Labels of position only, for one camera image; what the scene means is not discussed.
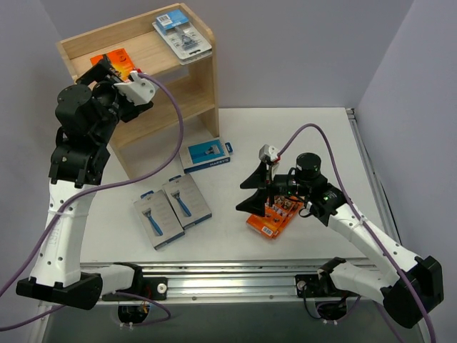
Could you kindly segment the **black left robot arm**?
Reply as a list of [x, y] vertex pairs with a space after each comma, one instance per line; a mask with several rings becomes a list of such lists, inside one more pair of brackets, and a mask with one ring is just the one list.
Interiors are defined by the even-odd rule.
[[122, 79], [103, 60], [60, 91], [46, 236], [34, 252], [37, 260], [29, 277], [16, 284], [18, 295], [89, 310], [101, 296], [116, 290], [127, 299], [143, 294], [138, 267], [115, 264], [83, 272], [80, 258], [89, 209], [110, 157], [107, 146], [115, 128], [150, 109], [155, 93], [139, 70]]

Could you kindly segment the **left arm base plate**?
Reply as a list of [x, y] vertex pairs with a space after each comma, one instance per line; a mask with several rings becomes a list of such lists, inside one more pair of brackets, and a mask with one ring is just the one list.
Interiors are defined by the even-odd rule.
[[154, 301], [164, 301], [167, 299], [168, 281], [166, 277], [143, 278], [139, 294]]

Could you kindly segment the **orange razor cartridge pack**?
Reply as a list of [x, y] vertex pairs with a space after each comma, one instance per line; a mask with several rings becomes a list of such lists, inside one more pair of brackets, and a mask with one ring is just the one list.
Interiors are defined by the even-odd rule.
[[275, 197], [273, 206], [265, 206], [265, 216], [251, 215], [246, 220], [249, 229], [266, 239], [276, 239], [303, 208], [303, 202], [296, 197]]

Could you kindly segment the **orange Gillette Fusion box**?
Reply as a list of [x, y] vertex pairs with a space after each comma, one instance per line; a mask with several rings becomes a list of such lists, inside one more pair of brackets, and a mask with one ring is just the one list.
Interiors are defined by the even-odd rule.
[[109, 63], [111, 70], [123, 81], [129, 78], [131, 71], [136, 71], [136, 67], [125, 49], [116, 49], [90, 58], [92, 65], [95, 65], [101, 60]]

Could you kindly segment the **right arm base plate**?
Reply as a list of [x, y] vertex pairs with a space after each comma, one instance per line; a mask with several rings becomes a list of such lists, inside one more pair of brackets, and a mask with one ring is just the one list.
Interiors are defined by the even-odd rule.
[[317, 274], [296, 274], [294, 277], [296, 295], [298, 298], [342, 297], [344, 292], [336, 289], [327, 289]]

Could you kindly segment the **Gillette blue razor blister pack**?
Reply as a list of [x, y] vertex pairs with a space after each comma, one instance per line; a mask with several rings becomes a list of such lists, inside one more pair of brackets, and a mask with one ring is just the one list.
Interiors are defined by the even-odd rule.
[[212, 55], [212, 45], [202, 36], [182, 36], [179, 63], [187, 65]]

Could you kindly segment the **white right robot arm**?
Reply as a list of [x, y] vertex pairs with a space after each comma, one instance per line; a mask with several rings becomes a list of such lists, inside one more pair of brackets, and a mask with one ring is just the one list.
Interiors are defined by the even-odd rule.
[[275, 167], [274, 161], [265, 159], [241, 183], [241, 189], [255, 192], [237, 204], [237, 210], [263, 217], [266, 203], [275, 197], [301, 198], [313, 217], [347, 239], [378, 269], [370, 272], [335, 257], [318, 270], [317, 286], [321, 292], [332, 295], [348, 291], [369, 298], [407, 329], [443, 301], [443, 272], [438, 260], [407, 250], [367, 220], [321, 174], [318, 155], [300, 154], [287, 174], [274, 174]]

